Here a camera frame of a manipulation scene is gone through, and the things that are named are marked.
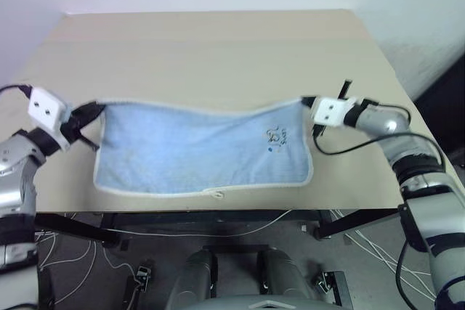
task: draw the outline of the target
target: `blue towel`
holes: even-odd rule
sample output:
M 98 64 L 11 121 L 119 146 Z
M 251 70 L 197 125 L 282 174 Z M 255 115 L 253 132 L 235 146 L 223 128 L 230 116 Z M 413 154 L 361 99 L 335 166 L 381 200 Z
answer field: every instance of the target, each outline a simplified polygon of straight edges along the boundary
M 304 185 L 312 158 L 303 108 L 300 100 L 245 113 L 107 104 L 94 182 L 128 195 Z

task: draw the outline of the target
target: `gray floor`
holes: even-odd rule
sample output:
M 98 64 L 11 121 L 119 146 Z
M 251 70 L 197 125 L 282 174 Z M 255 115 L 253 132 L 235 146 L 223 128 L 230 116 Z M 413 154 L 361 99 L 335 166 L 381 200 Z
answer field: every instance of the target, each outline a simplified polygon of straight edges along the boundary
M 77 219 L 88 222 L 99 221 L 98 216 L 79 214 Z M 255 229 L 264 223 L 223 224 L 220 229 L 227 233 L 244 232 Z M 318 271 L 343 270 L 345 272 L 354 309 L 408 309 L 397 293 L 393 273 L 380 261 L 368 255 L 342 235 L 330 240 L 318 242 L 310 234 L 301 230 L 301 222 L 279 221 L 255 234 L 240 238 L 211 239 L 203 237 L 135 237 L 131 239 L 126 252 L 110 250 L 108 254 L 114 264 L 128 262 L 137 267 L 141 261 L 150 259 L 155 262 L 155 275 L 150 283 L 149 292 L 141 297 L 139 309 L 163 309 L 177 272 L 185 259 L 203 245 L 213 244 L 268 244 L 287 252 L 309 279 Z M 174 233 L 180 231 L 208 231 L 212 227 L 197 225 L 164 226 Z M 404 241 L 404 235 L 397 219 L 385 221 L 363 230 L 367 237 L 380 244 L 395 258 L 398 257 Z M 40 244 L 43 258 L 52 239 Z M 80 256 L 88 242 L 72 237 L 57 238 L 54 253 L 50 261 Z M 89 268 L 93 256 L 93 247 L 86 258 L 75 263 L 51 266 L 57 299 L 71 291 L 82 280 Z M 219 255 L 218 296 L 258 293 L 255 280 L 255 255 Z M 405 265 L 416 271 L 429 271 L 424 254 L 409 250 Z M 126 268 L 111 269 L 103 258 L 102 247 L 97 245 L 97 259 L 83 287 L 71 297 L 57 305 L 57 309 L 120 309 L 123 298 Z M 419 283 L 410 275 L 405 276 L 416 287 Z M 422 279 L 432 289 L 428 276 Z M 407 295 L 418 309 L 433 309 L 433 303 L 404 286 Z

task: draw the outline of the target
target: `beige table top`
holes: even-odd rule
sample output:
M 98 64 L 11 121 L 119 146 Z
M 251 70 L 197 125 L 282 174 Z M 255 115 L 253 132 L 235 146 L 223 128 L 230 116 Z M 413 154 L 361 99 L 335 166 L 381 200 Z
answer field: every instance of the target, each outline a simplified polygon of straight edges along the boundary
M 350 96 L 408 107 L 412 129 L 430 134 L 395 72 L 363 24 L 344 10 L 76 15 L 50 33 L 16 81 L 50 89 L 80 105 L 91 99 L 139 99 L 250 110 L 301 95 Z M 2 139 L 28 129 L 27 102 L 0 99 Z M 98 122 L 84 133 L 99 139 Z M 342 149 L 366 137 L 328 129 L 321 144 Z M 376 146 L 336 157 L 310 142 L 314 176 L 305 187 L 238 189 L 210 196 L 152 198 L 97 190 L 95 154 L 82 143 L 48 159 L 36 175 L 38 211 L 394 208 L 394 174 Z

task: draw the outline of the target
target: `metal frame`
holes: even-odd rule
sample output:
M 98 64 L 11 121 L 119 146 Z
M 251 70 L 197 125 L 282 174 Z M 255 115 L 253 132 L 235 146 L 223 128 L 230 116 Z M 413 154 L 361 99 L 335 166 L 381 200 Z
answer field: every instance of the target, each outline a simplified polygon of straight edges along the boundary
M 118 246 L 121 234 L 108 229 L 118 229 L 126 226 L 148 224 L 195 223 L 206 224 L 241 222 L 241 221 L 272 221 L 284 211 L 251 210 L 251 211 L 170 211 L 153 213 L 105 213 L 100 227 L 75 221 L 54 213 L 38 213 L 36 226 L 43 229 L 95 240 L 104 243 L 105 247 Z M 366 224 L 397 217 L 396 208 L 358 210 L 344 218 L 331 220 L 328 210 L 294 210 L 283 217 L 283 220 L 318 221 L 320 226 L 313 236 L 317 240 L 351 229 L 361 228 Z

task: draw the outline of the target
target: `table leg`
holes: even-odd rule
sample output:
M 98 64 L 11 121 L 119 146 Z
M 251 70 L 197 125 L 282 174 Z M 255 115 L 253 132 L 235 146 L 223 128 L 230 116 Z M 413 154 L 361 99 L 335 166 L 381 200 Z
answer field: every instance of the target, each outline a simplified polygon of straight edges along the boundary
M 35 223 L 36 226 L 43 229 L 104 242 L 106 245 L 117 245 L 120 242 L 120 234 L 117 232 L 94 227 L 93 225 L 75 221 L 55 213 L 37 213 Z
M 313 237 L 317 240 L 321 240 L 340 232 L 361 228 L 375 221 L 379 222 L 382 219 L 395 218 L 397 215 L 398 211 L 396 208 L 358 210 L 331 223 L 321 224 L 319 228 L 314 230 Z

